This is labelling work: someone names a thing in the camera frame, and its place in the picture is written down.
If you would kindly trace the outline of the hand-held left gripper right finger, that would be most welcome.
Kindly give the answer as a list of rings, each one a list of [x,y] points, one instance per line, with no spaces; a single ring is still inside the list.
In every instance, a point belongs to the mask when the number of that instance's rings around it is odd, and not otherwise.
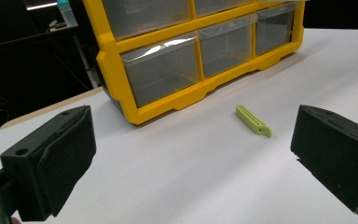
[[[358,215],[358,123],[322,108],[301,105],[291,151]]]

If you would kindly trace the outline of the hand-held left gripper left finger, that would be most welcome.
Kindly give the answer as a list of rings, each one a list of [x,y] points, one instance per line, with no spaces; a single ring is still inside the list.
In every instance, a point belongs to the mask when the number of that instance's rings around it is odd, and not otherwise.
[[[0,155],[24,221],[57,216],[96,153],[91,108],[61,112]]]

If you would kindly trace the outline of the green plastic bag clip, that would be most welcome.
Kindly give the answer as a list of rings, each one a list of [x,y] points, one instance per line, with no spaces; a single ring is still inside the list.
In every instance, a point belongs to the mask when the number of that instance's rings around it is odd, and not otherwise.
[[[271,128],[243,105],[236,106],[235,114],[253,133],[267,138],[272,136]]]

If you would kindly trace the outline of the large clear plastic drawer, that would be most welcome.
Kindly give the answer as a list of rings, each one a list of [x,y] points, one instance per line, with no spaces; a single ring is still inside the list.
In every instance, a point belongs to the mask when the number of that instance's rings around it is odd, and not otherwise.
[[[137,107],[197,83],[196,32],[121,54]]]

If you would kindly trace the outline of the yellow drawer organizer cabinet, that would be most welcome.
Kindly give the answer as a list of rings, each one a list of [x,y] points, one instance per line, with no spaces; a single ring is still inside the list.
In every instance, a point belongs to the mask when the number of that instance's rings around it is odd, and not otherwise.
[[[302,44],[306,0],[83,0],[103,88],[142,124]]]

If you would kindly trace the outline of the teal-capped clear container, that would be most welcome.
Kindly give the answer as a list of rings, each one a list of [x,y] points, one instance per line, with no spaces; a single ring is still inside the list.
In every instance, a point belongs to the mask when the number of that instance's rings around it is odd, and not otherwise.
[[[57,0],[57,7],[67,27],[77,26],[76,17],[70,6],[69,0]]]

